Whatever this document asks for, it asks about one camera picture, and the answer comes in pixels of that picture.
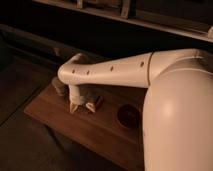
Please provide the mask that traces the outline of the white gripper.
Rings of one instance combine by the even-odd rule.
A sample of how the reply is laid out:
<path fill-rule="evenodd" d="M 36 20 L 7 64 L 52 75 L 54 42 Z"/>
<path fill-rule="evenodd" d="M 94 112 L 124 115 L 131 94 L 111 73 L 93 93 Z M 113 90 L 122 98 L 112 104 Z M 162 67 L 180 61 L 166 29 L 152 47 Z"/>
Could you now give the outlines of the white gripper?
<path fill-rule="evenodd" d="M 69 105 L 69 111 L 73 114 L 78 105 L 82 105 L 86 102 L 87 90 L 82 86 L 70 85 L 69 86 L 69 99 L 71 101 Z M 92 113 L 96 112 L 96 106 L 94 103 L 86 103 L 86 108 Z"/>

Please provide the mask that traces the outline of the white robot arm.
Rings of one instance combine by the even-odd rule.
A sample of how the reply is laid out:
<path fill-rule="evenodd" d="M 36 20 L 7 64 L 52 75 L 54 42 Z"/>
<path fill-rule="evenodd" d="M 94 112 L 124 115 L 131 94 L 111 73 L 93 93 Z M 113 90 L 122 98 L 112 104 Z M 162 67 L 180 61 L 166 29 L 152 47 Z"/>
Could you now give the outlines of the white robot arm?
<path fill-rule="evenodd" d="M 58 70 L 80 104 L 79 84 L 141 87 L 145 171 L 213 171 L 213 54 L 151 52 L 96 64 L 81 54 Z"/>

